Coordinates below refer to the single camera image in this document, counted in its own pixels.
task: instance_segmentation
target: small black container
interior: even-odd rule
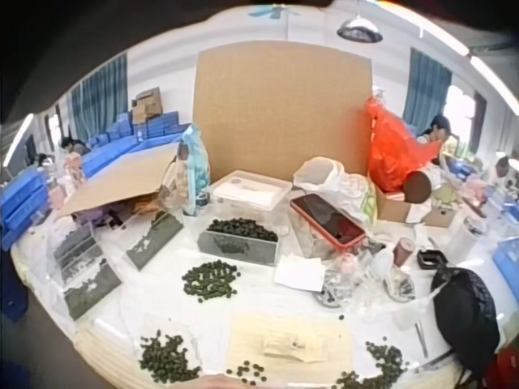
[[[444,253],[439,250],[420,250],[417,254],[418,265],[423,270],[436,270],[447,265]]]

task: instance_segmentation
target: curtain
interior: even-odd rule
[[[453,73],[426,54],[411,48],[411,62],[404,121],[416,135],[423,133],[432,118],[441,113]]]
[[[469,151],[475,154],[478,152],[481,133],[483,132],[483,123],[485,122],[485,112],[487,111],[487,101],[479,93],[474,94],[476,110],[474,119],[472,120],[472,131],[470,132]]]
[[[71,103],[79,139],[104,132],[128,110],[127,56],[115,58],[72,89]]]

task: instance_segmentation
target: teal curtain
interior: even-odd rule
[[[442,113],[453,73],[426,54],[411,48],[411,62],[404,121],[416,134],[423,133],[432,118]]]
[[[78,138],[86,141],[105,132],[128,110],[127,56],[123,54],[84,79],[71,91]]]

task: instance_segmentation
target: fluorescent light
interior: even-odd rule
[[[504,84],[503,81],[492,71],[490,67],[488,67],[485,62],[483,62],[478,57],[472,57],[470,59],[470,63],[476,70],[481,73],[485,79],[496,89],[496,91],[503,97],[504,101],[508,104],[510,109],[516,114],[519,115],[519,101],[510,92],[510,89]]]
[[[11,162],[11,158],[13,156],[13,153],[15,152],[16,148],[18,147],[18,143],[20,140],[22,140],[22,137],[25,134],[25,131],[29,128],[29,125],[32,122],[32,119],[34,118],[34,113],[30,113],[27,115],[24,119],[24,122],[22,123],[22,126],[19,128],[18,133],[16,134],[15,138],[13,139],[13,143],[11,143],[11,146],[9,147],[9,151],[7,152],[6,159],[3,160],[3,167],[6,168],[9,165],[9,162]]]
[[[440,26],[432,23],[429,19],[424,18],[416,12],[391,2],[377,2],[376,4],[384,8],[386,11],[389,11],[396,16],[400,16],[415,26],[418,26],[419,28],[429,32],[432,36],[435,36],[440,41],[443,41],[448,47],[463,57],[469,53],[469,48],[463,45],[458,39],[443,30]]]
[[[519,172],[519,160],[508,160],[508,163],[510,164],[510,166],[512,166],[512,169],[515,169],[517,172]]]

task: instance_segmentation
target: cardboard sheet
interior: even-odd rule
[[[292,181],[315,156],[366,175],[371,85],[369,59],[322,46],[254,41],[202,52],[193,118],[212,180],[241,169]]]
[[[302,362],[295,358],[265,355],[265,337],[272,336],[273,332],[290,334],[299,339],[312,334],[322,342],[324,361]],[[301,318],[236,315],[227,366],[235,370],[244,361],[263,366],[268,383],[282,386],[287,383],[334,383],[342,371],[354,369],[348,327],[336,319],[308,321]]]
[[[177,153],[177,144],[126,154],[81,186],[58,217],[157,192]]]

